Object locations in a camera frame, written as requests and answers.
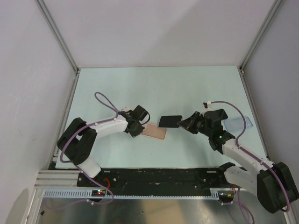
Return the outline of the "pale pink smartphone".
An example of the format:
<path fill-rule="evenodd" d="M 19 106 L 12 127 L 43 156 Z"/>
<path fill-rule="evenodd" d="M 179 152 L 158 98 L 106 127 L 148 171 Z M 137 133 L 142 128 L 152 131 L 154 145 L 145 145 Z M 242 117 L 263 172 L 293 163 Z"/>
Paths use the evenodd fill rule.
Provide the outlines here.
<path fill-rule="evenodd" d="M 158 126 L 162 128 L 179 128 L 179 122 L 182 120 L 182 115 L 164 115 L 161 116 Z"/>

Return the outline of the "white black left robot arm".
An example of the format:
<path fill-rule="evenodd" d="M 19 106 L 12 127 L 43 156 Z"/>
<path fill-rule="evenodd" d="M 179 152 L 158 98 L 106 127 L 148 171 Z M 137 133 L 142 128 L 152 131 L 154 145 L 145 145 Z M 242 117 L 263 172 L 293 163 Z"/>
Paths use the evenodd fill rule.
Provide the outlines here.
<path fill-rule="evenodd" d="M 116 116 L 87 124 L 81 118 L 75 118 L 57 141 L 61 155 L 87 175 L 93 186 L 103 183 L 104 177 L 100 165 L 92 158 L 91 151 L 95 141 L 114 133 L 128 133 L 131 137 L 140 135 L 145 129 L 150 114 L 138 105 L 133 110 L 117 111 Z"/>

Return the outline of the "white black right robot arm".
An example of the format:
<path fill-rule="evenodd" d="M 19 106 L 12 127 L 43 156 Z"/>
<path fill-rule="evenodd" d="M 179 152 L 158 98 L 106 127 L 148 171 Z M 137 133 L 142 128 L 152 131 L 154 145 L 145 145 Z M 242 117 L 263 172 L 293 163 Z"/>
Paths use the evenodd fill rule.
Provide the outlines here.
<path fill-rule="evenodd" d="M 195 112 L 178 125 L 192 134 L 201 133 L 207 136 L 214 151 L 238 163 L 238 166 L 232 163 L 221 166 L 223 171 L 216 175 L 219 186 L 236 184 L 255 195 L 268 212 L 288 212 L 291 203 L 299 198 L 289 167 L 283 162 L 274 163 L 259 157 L 239 144 L 236 137 L 222 126 L 222 121 L 227 118 L 223 109 L 206 109 Z"/>

